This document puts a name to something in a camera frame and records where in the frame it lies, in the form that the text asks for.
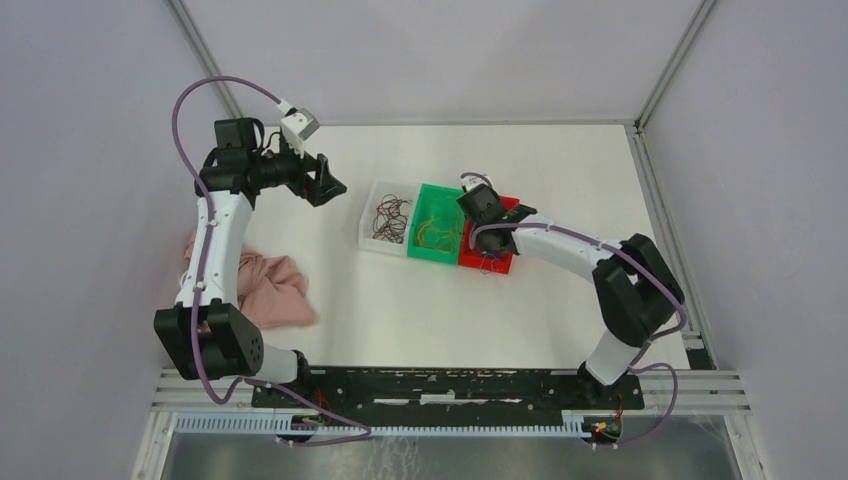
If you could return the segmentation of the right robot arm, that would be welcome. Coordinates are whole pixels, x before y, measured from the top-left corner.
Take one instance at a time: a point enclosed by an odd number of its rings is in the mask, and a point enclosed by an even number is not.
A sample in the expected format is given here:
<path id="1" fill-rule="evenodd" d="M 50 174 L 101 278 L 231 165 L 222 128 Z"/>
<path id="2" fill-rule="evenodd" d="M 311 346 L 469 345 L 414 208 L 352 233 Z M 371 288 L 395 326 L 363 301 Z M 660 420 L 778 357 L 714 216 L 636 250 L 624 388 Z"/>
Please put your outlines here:
<path id="1" fill-rule="evenodd" d="M 489 179 L 467 172 L 457 203 L 471 224 L 468 244 L 483 254 L 527 256 L 568 270 L 593 285 L 605 332 L 581 365 L 580 400 L 602 408 L 618 393 L 617 382 L 649 345 L 687 316 L 685 296 L 676 278 L 647 236 L 625 240 L 591 236 L 556 224 L 535 208 L 508 208 Z"/>

